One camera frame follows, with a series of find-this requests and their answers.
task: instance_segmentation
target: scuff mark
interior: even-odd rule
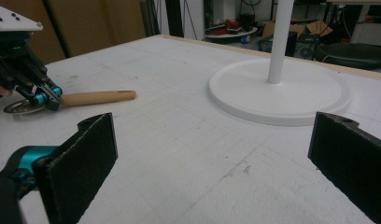
[[[251,165],[246,167],[246,169],[244,169],[243,173],[245,173],[246,175],[249,175],[249,168],[251,168]]]

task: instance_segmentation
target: table surface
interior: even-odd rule
[[[137,98],[23,116],[3,112],[21,96],[0,99],[0,171],[16,149],[58,146],[81,120],[112,112],[119,158],[79,223],[372,223],[308,160],[313,126],[250,122],[210,98],[221,67],[265,56],[160,35],[51,63],[65,93]],[[381,139],[381,74],[327,66],[354,91],[344,116]],[[37,191],[21,207],[28,223],[47,223]]]

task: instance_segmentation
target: chair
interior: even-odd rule
[[[381,48],[367,44],[335,43],[318,47],[314,59],[364,70],[381,68]]]

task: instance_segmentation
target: cardboard box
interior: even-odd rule
[[[323,21],[316,20],[293,20],[289,30],[296,32],[298,38],[301,34],[320,34],[324,36],[332,32],[332,29]],[[275,21],[268,21],[264,24],[262,38],[272,35],[275,32]]]
[[[313,35],[324,36],[332,32],[331,27],[325,24],[323,21],[314,21],[306,25],[307,31]]]

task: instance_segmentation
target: white stand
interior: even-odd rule
[[[336,73],[284,60],[292,6],[293,0],[278,1],[271,61],[234,63],[210,79],[212,98],[223,110],[258,123],[301,126],[313,124],[317,111],[341,115],[348,109],[352,91]]]

